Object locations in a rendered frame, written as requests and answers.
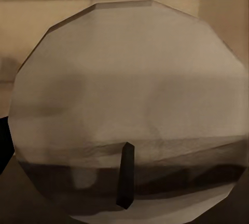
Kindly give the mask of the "pillar candle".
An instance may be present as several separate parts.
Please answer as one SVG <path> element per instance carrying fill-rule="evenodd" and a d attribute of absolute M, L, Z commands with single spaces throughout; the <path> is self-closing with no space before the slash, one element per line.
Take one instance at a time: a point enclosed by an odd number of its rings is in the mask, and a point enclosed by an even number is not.
<path fill-rule="evenodd" d="M 249 165 L 249 78 L 205 20 L 96 3 L 20 67 L 8 125 L 40 195 L 88 224 L 184 224 Z"/>

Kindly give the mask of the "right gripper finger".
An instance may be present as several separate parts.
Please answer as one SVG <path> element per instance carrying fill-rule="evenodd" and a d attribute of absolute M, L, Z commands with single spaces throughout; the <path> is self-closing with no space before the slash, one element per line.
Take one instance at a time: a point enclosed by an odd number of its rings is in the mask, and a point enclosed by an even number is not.
<path fill-rule="evenodd" d="M 0 175 L 3 173 L 15 149 L 8 125 L 8 117 L 0 118 Z"/>

